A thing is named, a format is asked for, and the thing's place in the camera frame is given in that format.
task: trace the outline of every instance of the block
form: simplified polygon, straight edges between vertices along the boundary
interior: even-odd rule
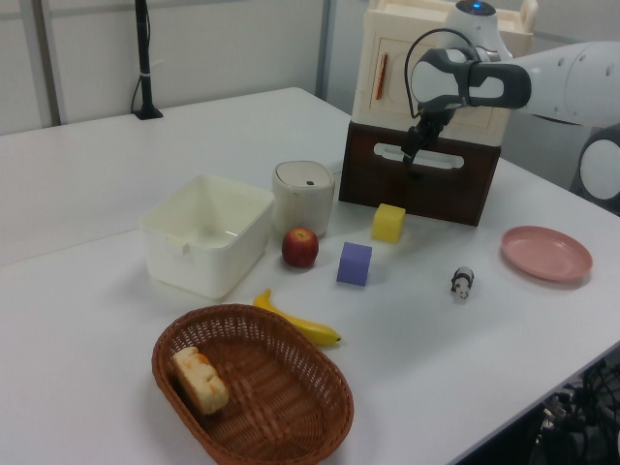
[[[398,242],[403,231],[405,211],[404,208],[381,203],[375,212],[371,237],[394,244]]]
[[[372,247],[345,242],[340,255],[340,265],[338,266],[336,281],[365,286],[368,279],[368,267],[370,266],[371,256]]]

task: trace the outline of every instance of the purple cube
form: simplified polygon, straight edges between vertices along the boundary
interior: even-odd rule
[[[371,256],[372,247],[345,242],[340,255],[340,266],[338,267],[336,281],[365,286]]]

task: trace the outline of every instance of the small figurine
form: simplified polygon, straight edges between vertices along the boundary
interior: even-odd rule
[[[474,271],[467,266],[461,266],[454,272],[452,277],[452,292],[461,298],[467,298],[474,284]]]

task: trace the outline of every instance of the white wall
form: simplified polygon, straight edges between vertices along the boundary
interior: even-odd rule
[[[315,93],[325,0],[147,3],[159,109],[290,86]],[[129,112],[134,0],[47,0],[46,16],[61,120]]]
[[[0,136],[50,124],[28,1],[0,1]]]
[[[521,0],[487,0],[496,8],[518,11]],[[532,51],[575,42],[620,41],[618,0],[539,0]],[[351,113],[367,0],[332,0],[324,71],[323,97]],[[513,112],[502,156],[549,181],[570,188],[581,146],[590,128],[541,121]]]

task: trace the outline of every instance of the pink plate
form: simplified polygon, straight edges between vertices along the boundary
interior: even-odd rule
[[[538,226],[520,226],[504,233],[502,250],[523,271],[551,281],[572,281],[592,268],[592,256],[583,245],[561,232]]]

